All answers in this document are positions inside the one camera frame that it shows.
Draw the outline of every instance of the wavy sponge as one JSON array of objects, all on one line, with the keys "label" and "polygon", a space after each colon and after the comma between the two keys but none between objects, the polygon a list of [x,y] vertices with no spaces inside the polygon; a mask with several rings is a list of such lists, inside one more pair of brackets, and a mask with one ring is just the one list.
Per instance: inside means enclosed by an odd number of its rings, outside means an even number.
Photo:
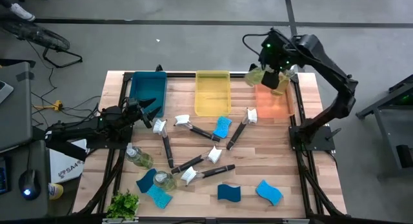
[{"label": "wavy sponge", "polygon": [[227,199],[232,202],[241,201],[241,187],[218,185],[218,199]]},{"label": "wavy sponge", "polygon": [[269,185],[265,180],[261,181],[261,183],[256,188],[256,192],[262,198],[269,200],[273,206],[276,206],[279,203],[279,200],[281,200],[281,198],[283,197],[283,195],[277,188]]},{"label": "wavy sponge", "polygon": [[220,138],[226,138],[231,125],[231,119],[226,117],[219,117],[217,121],[217,128],[214,130],[213,134]]},{"label": "wavy sponge", "polygon": [[156,169],[152,168],[145,174],[142,179],[136,181],[136,185],[139,187],[142,193],[148,192],[150,187],[154,184],[155,174]]},{"label": "wavy sponge", "polygon": [[165,209],[166,205],[172,199],[171,195],[156,185],[152,185],[147,194],[154,200],[155,205],[161,209]]}]

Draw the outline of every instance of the orange bin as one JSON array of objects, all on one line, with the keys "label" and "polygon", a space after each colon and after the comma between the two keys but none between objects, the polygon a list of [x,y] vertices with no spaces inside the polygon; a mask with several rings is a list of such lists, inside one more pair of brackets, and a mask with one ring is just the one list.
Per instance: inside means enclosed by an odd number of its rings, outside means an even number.
[{"label": "orange bin", "polygon": [[271,89],[259,84],[255,86],[257,115],[260,118],[288,118],[294,114],[290,85],[282,96],[274,96]]}]

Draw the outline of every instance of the shoe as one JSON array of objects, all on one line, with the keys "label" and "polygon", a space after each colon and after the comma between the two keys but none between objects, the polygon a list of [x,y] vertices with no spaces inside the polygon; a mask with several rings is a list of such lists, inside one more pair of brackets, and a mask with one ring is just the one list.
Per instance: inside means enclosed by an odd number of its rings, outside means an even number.
[{"label": "shoe", "polygon": [[30,12],[27,12],[24,8],[21,8],[19,4],[12,4],[9,10],[15,15],[19,16],[21,19],[24,19],[26,21],[33,21],[36,18]]}]

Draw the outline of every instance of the leafy plant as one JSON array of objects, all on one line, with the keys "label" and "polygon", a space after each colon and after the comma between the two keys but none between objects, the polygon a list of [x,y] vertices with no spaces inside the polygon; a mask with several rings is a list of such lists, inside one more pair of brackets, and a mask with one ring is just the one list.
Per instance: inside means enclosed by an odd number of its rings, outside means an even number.
[{"label": "leafy plant", "polygon": [[129,190],[125,194],[118,192],[114,197],[112,204],[108,208],[107,218],[126,218],[135,217],[136,209],[139,204],[139,197],[131,194]]}]

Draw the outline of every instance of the yellow bin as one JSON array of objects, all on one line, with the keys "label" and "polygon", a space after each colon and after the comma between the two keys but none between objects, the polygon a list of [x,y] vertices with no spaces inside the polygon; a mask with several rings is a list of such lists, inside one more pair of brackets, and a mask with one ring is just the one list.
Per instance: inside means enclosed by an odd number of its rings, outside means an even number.
[{"label": "yellow bin", "polygon": [[228,71],[197,71],[195,84],[195,113],[198,116],[219,117],[231,113]]}]

